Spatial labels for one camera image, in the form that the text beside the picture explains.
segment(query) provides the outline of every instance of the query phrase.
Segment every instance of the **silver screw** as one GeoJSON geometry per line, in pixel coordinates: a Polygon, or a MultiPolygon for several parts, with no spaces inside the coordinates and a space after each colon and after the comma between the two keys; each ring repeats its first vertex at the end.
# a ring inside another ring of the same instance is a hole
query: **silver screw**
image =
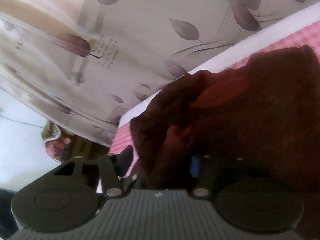
{"type": "Polygon", "coordinates": [[[138,178],[138,174],[136,173],[131,177],[131,180],[132,181],[136,181],[137,178],[138,178]]]}
{"type": "Polygon", "coordinates": [[[205,188],[197,188],[193,191],[193,194],[195,194],[198,197],[205,197],[209,195],[209,190],[205,188]]]}
{"type": "Polygon", "coordinates": [[[110,197],[118,197],[122,194],[122,190],[120,190],[119,188],[110,188],[106,193],[110,197]]]}

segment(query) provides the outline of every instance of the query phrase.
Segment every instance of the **blue object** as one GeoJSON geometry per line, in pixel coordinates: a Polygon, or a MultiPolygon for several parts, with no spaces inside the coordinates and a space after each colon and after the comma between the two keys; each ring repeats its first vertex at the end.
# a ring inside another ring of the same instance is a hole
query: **blue object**
{"type": "Polygon", "coordinates": [[[200,161],[196,157],[191,158],[190,173],[193,178],[199,178],[200,161]]]}

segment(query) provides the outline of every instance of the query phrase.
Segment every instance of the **wall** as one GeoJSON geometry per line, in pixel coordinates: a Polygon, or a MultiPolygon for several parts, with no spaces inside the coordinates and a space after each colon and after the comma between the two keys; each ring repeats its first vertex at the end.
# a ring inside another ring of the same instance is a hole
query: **wall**
{"type": "MultiPolygon", "coordinates": [[[[46,119],[0,90],[0,115],[44,127],[46,119]]],[[[59,165],[43,148],[40,127],[0,116],[0,188],[17,191],[59,165]]]]}

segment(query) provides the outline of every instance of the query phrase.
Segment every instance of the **ribbed gray surface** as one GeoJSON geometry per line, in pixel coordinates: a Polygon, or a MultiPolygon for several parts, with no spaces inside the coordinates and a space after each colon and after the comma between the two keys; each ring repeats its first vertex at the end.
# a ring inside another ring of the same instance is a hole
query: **ribbed gray surface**
{"type": "Polygon", "coordinates": [[[223,221],[207,201],[184,191],[132,190],[109,200],[89,223],[60,234],[23,229],[10,240],[301,240],[293,231],[261,236],[242,232],[223,221]]]}

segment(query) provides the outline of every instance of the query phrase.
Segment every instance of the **pink striped fabric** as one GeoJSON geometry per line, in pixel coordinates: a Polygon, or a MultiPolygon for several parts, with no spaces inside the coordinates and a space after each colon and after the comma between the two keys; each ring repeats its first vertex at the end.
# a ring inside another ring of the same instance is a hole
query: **pink striped fabric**
{"type": "MultiPolygon", "coordinates": [[[[309,45],[313,48],[315,53],[318,56],[320,61],[320,21],[317,21],[301,30],[296,31],[295,33],[271,44],[270,46],[260,50],[262,51],[271,51],[275,49],[289,48],[289,47],[300,47],[302,45],[309,45]]],[[[240,68],[247,64],[249,57],[244,58],[243,60],[233,64],[231,68],[240,68]]],[[[113,140],[110,152],[119,154],[121,153],[128,145],[132,145],[134,149],[134,159],[132,165],[127,173],[130,174],[134,164],[138,160],[138,154],[133,144],[133,139],[130,132],[130,123],[120,127],[116,136],[113,140]]]]}

